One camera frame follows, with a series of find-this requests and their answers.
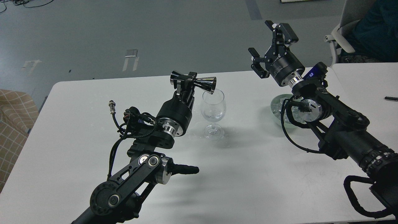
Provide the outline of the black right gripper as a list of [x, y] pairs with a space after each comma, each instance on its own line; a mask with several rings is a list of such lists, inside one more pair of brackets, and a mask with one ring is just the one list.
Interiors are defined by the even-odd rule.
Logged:
[[[251, 68], [260, 78], [268, 78], [271, 75], [279, 86], [286, 86], [287, 78], [292, 73], [297, 71], [302, 74], [305, 70], [304, 65], [289, 49], [299, 38], [287, 23], [275, 24], [266, 20], [265, 24], [272, 31], [272, 43], [265, 54], [266, 58], [260, 57], [255, 48], [248, 48], [252, 56]], [[266, 69], [260, 65], [261, 63], [265, 63]]]

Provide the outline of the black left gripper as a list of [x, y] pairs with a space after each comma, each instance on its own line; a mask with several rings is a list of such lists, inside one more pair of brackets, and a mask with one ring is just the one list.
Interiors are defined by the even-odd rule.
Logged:
[[170, 100], [166, 101], [160, 108], [156, 119], [169, 120], [168, 124], [174, 130], [174, 137], [183, 136], [188, 129], [192, 119], [192, 109], [195, 101], [194, 81], [196, 72], [189, 72], [187, 80], [176, 79], [174, 81], [175, 92]]

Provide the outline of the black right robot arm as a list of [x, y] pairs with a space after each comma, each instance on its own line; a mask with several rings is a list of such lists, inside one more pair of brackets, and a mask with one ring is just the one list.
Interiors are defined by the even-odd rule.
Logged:
[[[327, 66], [317, 63], [307, 74], [289, 46], [299, 39], [289, 24], [275, 24], [266, 20], [272, 31], [272, 43], [261, 57], [250, 47], [251, 68], [260, 78], [272, 76], [276, 83], [290, 86], [292, 96], [284, 99], [280, 122], [287, 139], [308, 153], [324, 154], [334, 160], [350, 157], [367, 177], [354, 175], [344, 180], [344, 189], [354, 210], [370, 218], [397, 217], [397, 153], [367, 132], [370, 121], [327, 91]], [[284, 116], [303, 129], [311, 129], [319, 139], [319, 149], [312, 150], [296, 144], [285, 129]], [[351, 188], [352, 182], [370, 184], [371, 193], [382, 203], [384, 210], [370, 212], [358, 202]]]

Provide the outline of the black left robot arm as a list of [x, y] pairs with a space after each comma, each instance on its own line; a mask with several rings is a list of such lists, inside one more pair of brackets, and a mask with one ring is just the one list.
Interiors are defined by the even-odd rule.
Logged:
[[[198, 167], [175, 164], [172, 158], [155, 152], [156, 148], [171, 149], [174, 138], [186, 133], [192, 119], [194, 89], [201, 87], [195, 72], [182, 75], [172, 71], [170, 83], [175, 92], [157, 116], [141, 113], [136, 107], [125, 110], [124, 122], [118, 125], [120, 138], [110, 152], [107, 180], [95, 187], [90, 206], [74, 224], [115, 224], [138, 218], [143, 202], [155, 185], [166, 184], [176, 174], [199, 172]], [[130, 163], [112, 174], [118, 146], [129, 138], [134, 139], [127, 152]]]

